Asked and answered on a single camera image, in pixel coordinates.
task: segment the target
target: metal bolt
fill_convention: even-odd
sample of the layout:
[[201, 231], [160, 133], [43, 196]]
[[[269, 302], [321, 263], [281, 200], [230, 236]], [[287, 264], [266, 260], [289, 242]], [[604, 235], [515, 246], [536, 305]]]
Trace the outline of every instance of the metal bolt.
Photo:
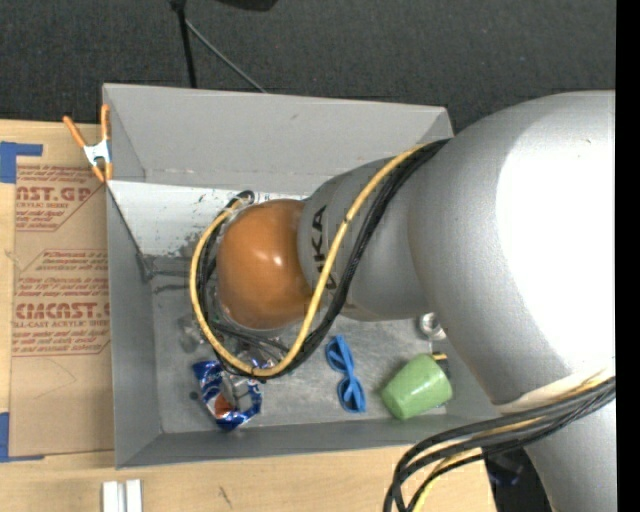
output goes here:
[[447, 338], [447, 333], [438, 321], [435, 313], [427, 313], [418, 318], [418, 329], [429, 341], [442, 341]]

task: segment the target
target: black cable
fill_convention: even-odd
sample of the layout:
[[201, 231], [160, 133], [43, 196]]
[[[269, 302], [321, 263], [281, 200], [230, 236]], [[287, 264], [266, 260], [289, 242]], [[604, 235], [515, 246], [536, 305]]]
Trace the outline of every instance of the black cable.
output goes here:
[[189, 73], [189, 85], [192, 89], [197, 89], [196, 68], [193, 63], [193, 54], [191, 53], [191, 43], [189, 41], [189, 32], [187, 26], [187, 18], [184, 13], [187, 0], [171, 0], [169, 4], [178, 16], [178, 24], [180, 25], [180, 36], [182, 37], [182, 46], [184, 47], [184, 57], [187, 61], [187, 71]]
[[427, 485], [429, 485], [430, 482], [432, 482], [433, 480], [435, 480], [436, 478], [442, 476], [445, 473], [448, 473], [449, 471], [453, 471], [454, 469], [470, 464], [472, 462], [477, 462], [479, 460], [486, 460], [488, 457], [492, 456], [492, 455], [497, 455], [499, 453], [504, 453], [504, 452], [508, 452], [508, 451], [512, 451], [515, 449], [519, 449], [522, 448], [524, 446], [527, 446], [529, 444], [532, 444], [534, 442], [538, 442], [541, 441], [542, 439], [549, 437], [550, 435], [554, 434], [555, 432], [557, 432], [558, 430], [561, 430], [562, 428], [564, 428], [566, 425], [568, 425], [569, 423], [580, 419], [588, 414], [591, 414], [592, 412], [595, 412], [596, 410], [600, 409], [601, 407], [604, 407], [606, 404], [608, 404], [611, 400], [613, 400], [613, 398], [615, 398], [615, 391], [613, 393], [613, 396], [607, 396], [607, 397], [603, 397], [604, 399], [602, 400], [598, 400], [595, 399], [597, 401], [597, 403], [594, 403], [592, 406], [590, 407], [586, 407], [584, 410], [580, 411], [579, 414], [574, 414], [571, 415], [573, 416], [573, 418], [565, 418], [563, 419], [561, 422], [557, 422], [557, 424], [548, 430], [545, 430], [544, 432], [541, 432], [539, 435], [537, 436], [532, 436], [529, 437], [527, 439], [524, 440], [518, 440], [515, 442], [512, 442], [510, 444], [501, 444], [497, 447], [492, 447], [489, 449], [484, 450], [481, 454], [478, 455], [473, 455], [467, 459], [464, 459], [462, 461], [458, 461], [455, 463], [452, 463], [450, 465], [448, 465], [446, 468], [442, 468], [440, 470], [434, 471], [432, 474], [430, 474], [427, 479], [422, 483], [422, 485], [418, 488], [418, 490], [416, 491], [416, 493], [414, 494], [413, 498], [411, 499], [411, 502], [409, 503], [409, 506], [407, 507], [406, 511], [407, 512], [413, 512], [413, 510], [415, 509], [415, 506], [418, 502], [418, 499], [420, 498], [420, 495], [424, 492], [425, 488], [427, 487]]
[[[223, 209], [231, 208], [238, 201], [243, 199], [248, 200], [247, 204], [253, 204], [253, 202], [255, 201], [255, 194], [251, 190], [244, 190], [242, 192], [239, 192], [235, 197], [233, 197], [226, 204], [226, 206]], [[280, 351], [280, 354], [282, 354], [288, 350], [288, 348], [285, 345], [278, 343], [273, 339], [260, 338], [257, 336], [252, 336], [247, 333], [240, 333], [236, 331], [233, 327], [219, 323], [219, 322], [215, 322], [211, 320], [211, 318], [209, 317], [208, 301], [206, 299], [206, 293], [207, 293], [206, 285], [211, 277], [213, 268], [215, 268], [216, 260], [215, 260], [215, 257], [211, 258], [211, 251], [220, 233], [220, 229], [221, 229], [221, 226], [216, 228], [211, 233], [207, 241], [205, 242], [205, 245], [202, 248], [202, 251], [200, 253], [198, 265], [196, 266], [196, 291], [197, 291], [198, 302], [200, 304], [200, 309], [202, 310], [202, 315], [207, 325], [209, 326], [209, 328], [212, 331], [214, 331], [218, 336], [220, 337], [230, 336], [230, 337], [236, 338], [238, 339], [238, 341], [242, 343], [245, 343], [247, 345], [251, 345], [263, 350], [267, 355], [277, 360], [280, 357], [282, 357], [282, 355], [278, 356], [277, 354], [269, 350], [269, 348], [267, 347], [275, 348], [278, 351]], [[229, 363], [227, 363], [224, 360], [224, 358], [220, 357], [220, 354], [218, 354], [218, 352], [215, 349], [214, 349], [214, 353], [216, 354], [218, 360], [221, 362], [221, 364], [223, 365], [226, 371], [234, 375], [244, 375], [242, 373], [238, 373], [237, 369], [234, 369], [234, 367], [232, 365], [229, 365]]]
[[200, 31], [193, 26], [189, 20], [185, 20], [186, 27], [191, 31], [191, 33], [198, 38], [198, 40], [212, 53], [214, 53], [222, 62], [224, 62], [229, 68], [235, 71], [238, 75], [244, 78], [247, 82], [249, 82], [253, 87], [255, 87], [258, 91], [267, 93], [267, 91], [258, 84], [253, 78], [247, 75], [244, 71], [242, 71], [238, 66], [236, 66], [231, 60], [229, 60], [220, 50], [218, 50], [215, 46], [213, 46], [207, 38], [205, 38]]
[[[477, 443], [474, 440], [459, 443], [455, 445], [454, 448], [458, 448], [458, 450], [457, 451], [453, 450], [454, 453], [451, 453], [452, 449], [449, 447], [443, 448], [416, 460], [410, 465], [406, 465], [406, 462], [403, 462], [403, 460], [405, 459], [403, 457], [403, 459], [401, 459], [401, 462], [396, 467], [396, 470], [394, 471], [394, 478], [392, 483], [393, 494], [400, 495], [400, 486], [402, 485], [402, 483], [404, 483], [407, 480], [407, 478], [413, 475], [416, 471], [424, 468], [428, 464], [436, 462], [444, 457], [448, 457], [451, 455], [455, 455], [456, 453], [466, 451], [468, 449], [478, 448], [481, 446], [490, 446], [494, 441], [496, 440], [500, 441], [501, 439], [500, 435], [502, 435], [503, 437], [506, 435], [507, 438], [509, 438], [515, 435], [522, 435], [523, 432], [529, 431], [531, 429], [553, 428], [555, 425], [558, 424], [558, 421], [559, 421], [558, 419], [561, 420], [560, 427], [563, 427], [568, 423], [574, 421], [574, 419], [576, 419], [576, 417], [579, 414], [581, 414], [582, 411], [584, 410], [592, 411], [593, 410], [592, 406], [594, 401], [598, 401], [598, 400], [610, 401], [613, 399], [614, 396], [615, 396], [615, 377], [608, 379], [607, 381], [601, 383], [598, 386], [595, 386], [591, 390], [581, 393], [577, 397], [571, 397], [571, 399], [565, 399], [558, 402], [557, 404], [552, 404], [552, 405], [562, 406], [561, 409], [550, 408], [550, 406], [545, 406], [545, 407], [532, 409], [530, 411], [525, 411], [525, 413], [532, 413], [532, 414], [528, 414], [527, 416], [533, 416], [533, 418], [541, 417], [541, 419], [533, 427], [518, 428], [511, 432], [507, 432], [503, 434], [493, 434], [491, 436], [484, 436], [482, 438], [478, 438], [479, 441], [485, 441], [484, 444]], [[542, 412], [543, 410], [547, 410], [547, 411], [551, 410], [552, 413], [544, 414]], [[482, 428], [475, 432], [470, 433], [469, 435], [479, 435], [482, 432], [493, 430], [495, 428], [507, 427], [510, 425], [521, 423], [522, 421], [526, 421], [527, 419], [532, 419], [532, 418], [523, 419], [523, 416], [524, 416], [523, 413], [519, 413], [518, 415], [514, 414], [514, 415], [506, 416], [504, 418], [500, 418], [499, 420], [502, 420], [502, 421], [499, 421], [499, 422], [498, 420], [495, 421], [495, 424], [500, 423], [499, 427], [490, 426], [489, 428]], [[510, 421], [507, 424], [504, 424], [505, 423], [504, 420], [510, 420]], [[450, 435], [446, 435], [446, 438], [447, 440], [454, 439]]]
[[[410, 510], [413, 510], [413, 507], [415, 506], [419, 495], [424, 491], [424, 488], [429, 484], [429, 482], [437, 478], [444, 472], [451, 471], [463, 464], [471, 463], [496, 453], [514, 450], [516, 448], [521, 448], [533, 442], [539, 441], [564, 428], [569, 423], [580, 419], [588, 414], [591, 414], [592, 412], [608, 404], [615, 398], [615, 383], [615, 377], [612, 377], [607, 381], [594, 386], [592, 389], [584, 391], [576, 396], [564, 399], [556, 404], [552, 404], [552, 406], [538, 407], [530, 411], [524, 411], [523, 413], [499, 418], [498, 420], [489, 420], [487, 422], [480, 422], [469, 425], [468, 427], [453, 429], [452, 431], [445, 432], [438, 436], [433, 436], [425, 441], [422, 441], [421, 443], [418, 443], [416, 447], [423, 446], [424, 449], [427, 449], [429, 448], [429, 446], [426, 445], [434, 446], [435, 444], [439, 444], [439, 442], [432, 442], [434, 438], [452, 440], [456, 437], [460, 437], [460, 435], [458, 434], [451, 434], [455, 431], [465, 431], [467, 434], [473, 433], [474, 435], [478, 435], [484, 431], [491, 430], [492, 428], [498, 428], [492, 425], [489, 425], [488, 428], [485, 428], [490, 423], [493, 423], [494, 425], [500, 424], [500, 426], [508, 426], [522, 422], [523, 417], [526, 418], [526, 416], [542, 416], [541, 420], [539, 420], [535, 425], [527, 425], [509, 432], [496, 433], [477, 439], [472, 439], [467, 442], [459, 443], [452, 447], [446, 447], [444, 449], [437, 450], [436, 452], [426, 455], [421, 459], [418, 459], [411, 465], [407, 466], [407, 455], [411, 454], [415, 456], [416, 447], [412, 448], [411, 450], [409, 450], [409, 452], [407, 452], [407, 454], [405, 454], [405, 456], [401, 459], [401, 463], [399, 463], [396, 467], [392, 485], [389, 487], [387, 495], [385, 496], [383, 510], [385, 510], [385, 512], [390, 511], [393, 502], [395, 502], [400, 512], [409, 512]], [[478, 427], [478, 425], [483, 425], [483, 428], [478, 429], [476, 432], [472, 432]], [[475, 448], [483, 448], [483, 454], [469, 457], [464, 461], [451, 464], [450, 466], [447, 466], [447, 468], [431, 474], [416, 492], [409, 507], [405, 507], [400, 487], [402, 483], [410, 478], [416, 471], [422, 469], [428, 464], [431, 464], [438, 460], [442, 460], [445, 457], [457, 455], [458, 453], [462, 453], [463, 451]]]
[[442, 147], [447, 143], [447, 140], [440, 140], [425, 146], [406, 160], [401, 162], [396, 169], [386, 178], [381, 185], [381, 189], [376, 195], [373, 204], [369, 208], [365, 215], [362, 227], [358, 233], [358, 237], [354, 243], [354, 247], [351, 251], [345, 270], [342, 274], [342, 278], [336, 287], [333, 298], [327, 307], [324, 318], [305, 339], [302, 350], [291, 361], [289, 366], [282, 370], [280, 373], [270, 377], [279, 377], [292, 372], [302, 363], [304, 363], [311, 354], [320, 346], [329, 329], [333, 325], [335, 319], [340, 314], [344, 303], [346, 302], [349, 287], [355, 275], [355, 271], [360, 263], [362, 254], [366, 249], [369, 240], [371, 239], [373, 232], [377, 228], [378, 224], [382, 220], [384, 212], [386, 211], [391, 199], [395, 196], [398, 190], [404, 185], [404, 183], [413, 175], [415, 171], [422, 167], [424, 163], [430, 160]]
[[[404, 512], [406, 510], [404, 507], [400, 486], [408, 478], [410, 478], [411, 475], [413, 475], [416, 471], [422, 469], [428, 464], [441, 460], [444, 457], [456, 455], [457, 453], [460, 453], [462, 451], [466, 451], [469, 449], [474, 449], [478, 447], [486, 448], [488, 446], [495, 444], [496, 442], [501, 442], [501, 440], [505, 438], [509, 440], [515, 436], [519, 439], [519, 436], [523, 436], [526, 432], [530, 432], [530, 431], [536, 432], [538, 430], [541, 430], [541, 431], [547, 431], [550, 434], [566, 426], [568, 423], [570, 423], [571, 421], [574, 421], [578, 417], [581, 417], [582, 415], [586, 415], [586, 414], [589, 414], [590, 412], [593, 412], [594, 410], [596, 410], [596, 408], [599, 408], [605, 403], [608, 403], [609, 401], [611, 401], [613, 397], [615, 397], [615, 377], [594, 387], [591, 390], [581, 393], [579, 395], [579, 399], [580, 399], [579, 402], [583, 402], [583, 403], [578, 402], [576, 405], [576, 400], [569, 400], [569, 399], [566, 399], [562, 401], [562, 403], [559, 403], [559, 405], [563, 406], [563, 409], [566, 409], [566, 412], [563, 412], [563, 411], [558, 412], [557, 409], [554, 409], [553, 415], [551, 417], [543, 418], [544, 423], [549, 424], [548, 426], [541, 425], [542, 422], [539, 421], [534, 426], [518, 428], [517, 430], [511, 431], [511, 432], [504, 432], [500, 434], [492, 434], [490, 436], [484, 436], [480, 439], [472, 440], [470, 442], [465, 442], [465, 443], [455, 445], [454, 447], [447, 447], [447, 448], [438, 450], [436, 452], [432, 452], [429, 455], [426, 455], [421, 459], [415, 461], [410, 467], [401, 466], [399, 464], [398, 467], [396, 468], [396, 471], [394, 472], [394, 479], [392, 482], [392, 486], [389, 488], [387, 492], [387, 496], [385, 497], [384, 510], [385, 511], [391, 510], [391, 503], [394, 500], [396, 501], [398, 509], [401, 512]], [[540, 415], [541, 410], [543, 409], [548, 410], [547, 407], [544, 407], [544, 408], [536, 408], [535, 410], [526, 411], [526, 412], [533, 412], [535, 416], [538, 416]], [[515, 418], [515, 416], [516, 415], [511, 415], [502, 419], [509, 419], [511, 420], [512, 424], [520, 423], [522, 420], [520, 418]], [[482, 429], [478, 432], [475, 432], [475, 435], [480, 434], [481, 432], [484, 432], [487, 430], [489, 429]], [[447, 433], [445, 433], [445, 437], [451, 440], [451, 436], [446, 434]], [[515, 449], [520, 446], [521, 445], [516, 443], [512, 445], [510, 449]]]

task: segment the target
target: gray bin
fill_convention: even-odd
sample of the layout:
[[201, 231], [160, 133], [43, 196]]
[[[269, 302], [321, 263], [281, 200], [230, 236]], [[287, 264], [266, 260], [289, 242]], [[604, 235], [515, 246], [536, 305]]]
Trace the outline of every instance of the gray bin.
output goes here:
[[[107, 222], [116, 465], [364, 449], [413, 443], [495, 416], [486, 395], [445, 340], [427, 342], [415, 319], [338, 318], [367, 392], [364, 414], [344, 412], [340, 374], [324, 346], [292, 375], [263, 385], [263, 412], [225, 433], [190, 395], [195, 361], [178, 320], [190, 311], [184, 248], [233, 191], [305, 197], [331, 176], [451, 137], [446, 110], [266, 94], [105, 85], [111, 107], [114, 180]], [[454, 397], [408, 421], [379, 391], [421, 352], [449, 356]]]

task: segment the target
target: green cup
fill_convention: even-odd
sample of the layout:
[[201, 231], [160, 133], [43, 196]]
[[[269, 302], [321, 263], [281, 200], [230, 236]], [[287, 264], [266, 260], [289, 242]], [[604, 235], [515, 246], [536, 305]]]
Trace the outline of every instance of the green cup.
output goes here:
[[382, 401], [398, 419], [406, 420], [445, 403], [453, 395], [440, 364], [420, 354], [409, 361], [382, 390]]

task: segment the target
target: blue toy glasses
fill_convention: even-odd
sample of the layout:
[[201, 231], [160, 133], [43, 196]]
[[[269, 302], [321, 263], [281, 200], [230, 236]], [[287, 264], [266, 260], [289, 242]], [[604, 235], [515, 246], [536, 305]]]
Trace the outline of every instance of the blue toy glasses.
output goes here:
[[353, 355], [347, 342], [341, 335], [335, 336], [327, 343], [325, 353], [329, 366], [345, 374], [338, 384], [338, 398], [342, 408], [348, 412], [365, 412], [367, 400], [362, 384], [353, 373]]

